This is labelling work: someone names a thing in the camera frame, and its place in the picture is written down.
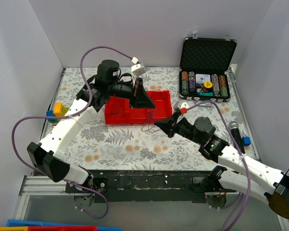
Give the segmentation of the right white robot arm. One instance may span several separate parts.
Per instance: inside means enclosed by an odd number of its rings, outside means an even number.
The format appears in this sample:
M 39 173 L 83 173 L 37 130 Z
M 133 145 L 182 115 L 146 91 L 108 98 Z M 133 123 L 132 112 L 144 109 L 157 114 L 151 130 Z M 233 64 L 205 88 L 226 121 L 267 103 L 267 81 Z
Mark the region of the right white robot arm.
M 242 192 L 289 219 L 289 169 L 284 172 L 240 155 L 238 149 L 214 134 L 215 127 L 207 117 L 199 117 L 190 124 L 180 112 L 175 112 L 154 124 L 170 138 L 178 134 L 199 144 L 199 152 L 218 164 L 217 174 L 208 179 L 213 191 L 225 188 Z

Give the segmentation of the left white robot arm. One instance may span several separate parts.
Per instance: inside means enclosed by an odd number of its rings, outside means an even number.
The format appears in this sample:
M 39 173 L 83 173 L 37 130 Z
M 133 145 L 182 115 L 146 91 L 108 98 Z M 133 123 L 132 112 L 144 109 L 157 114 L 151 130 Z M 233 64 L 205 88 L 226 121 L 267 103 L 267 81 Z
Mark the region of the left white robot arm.
M 35 168 L 54 182 L 61 180 L 76 183 L 81 192 L 89 192 L 93 181 L 84 168 L 66 163 L 63 158 L 66 149 L 83 126 L 91 120 L 110 100 L 110 97 L 128 99 L 132 108 L 155 108 L 143 87 L 141 75 L 146 73 L 143 63 L 131 67 L 130 73 L 121 73 L 119 63 L 103 60 L 97 68 L 96 75 L 88 79 L 89 86 L 76 95 L 67 112 L 55 128 L 39 143 L 31 142 L 27 151 Z

